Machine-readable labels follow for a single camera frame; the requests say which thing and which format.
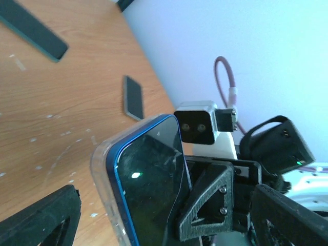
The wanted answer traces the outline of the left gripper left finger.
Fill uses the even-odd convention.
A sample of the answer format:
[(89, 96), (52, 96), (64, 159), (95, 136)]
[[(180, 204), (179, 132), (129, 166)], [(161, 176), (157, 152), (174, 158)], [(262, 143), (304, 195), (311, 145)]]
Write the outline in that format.
[(65, 185), (1, 221), (1, 245), (72, 245), (80, 216), (79, 191)]

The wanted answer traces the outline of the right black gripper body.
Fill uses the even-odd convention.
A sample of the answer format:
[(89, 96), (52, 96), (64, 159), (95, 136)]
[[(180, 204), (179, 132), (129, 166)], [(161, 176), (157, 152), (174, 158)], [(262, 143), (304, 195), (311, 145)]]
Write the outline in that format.
[(261, 165), (238, 159), (185, 158), (194, 183), (184, 204), (184, 240), (248, 232), (251, 197), (262, 183)]

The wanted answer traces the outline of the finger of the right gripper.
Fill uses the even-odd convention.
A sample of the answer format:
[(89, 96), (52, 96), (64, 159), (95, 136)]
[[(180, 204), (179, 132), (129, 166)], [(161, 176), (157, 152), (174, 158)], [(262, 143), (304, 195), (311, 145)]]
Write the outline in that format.
[(233, 165), (210, 163), (195, 172), (198, 179), (177, 220), (180, 241), (233, 229)]

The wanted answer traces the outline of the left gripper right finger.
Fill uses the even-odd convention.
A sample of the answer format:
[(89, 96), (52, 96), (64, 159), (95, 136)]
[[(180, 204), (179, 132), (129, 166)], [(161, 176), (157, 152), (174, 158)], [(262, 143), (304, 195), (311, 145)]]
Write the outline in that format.
[(251, 201), (251, 220), (259, 245), (327, 245), (327, 220), (258, 184)]

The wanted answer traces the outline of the clear magsafe phone case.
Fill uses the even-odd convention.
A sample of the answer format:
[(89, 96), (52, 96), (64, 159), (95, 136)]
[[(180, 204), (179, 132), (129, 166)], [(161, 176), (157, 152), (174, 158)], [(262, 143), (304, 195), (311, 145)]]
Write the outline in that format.
[(121, 152), (138, 137), (170, 117), (145, 118), (99, 144), (90, 160), (90, 171), (119, 245), (140, 245), (118, 176)]

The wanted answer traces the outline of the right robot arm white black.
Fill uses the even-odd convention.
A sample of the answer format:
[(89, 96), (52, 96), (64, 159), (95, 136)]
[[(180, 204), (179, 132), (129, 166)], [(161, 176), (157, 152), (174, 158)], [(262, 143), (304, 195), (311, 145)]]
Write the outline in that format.
[(238, 147), (224, 140), (234, 115), (177, 111), (182, 140), (198, 144), (186, 161), (194, 183), (177, 221), (180, 241), (210, 245), (327, 245), (327, 165), (315, 163), (284, 116)]

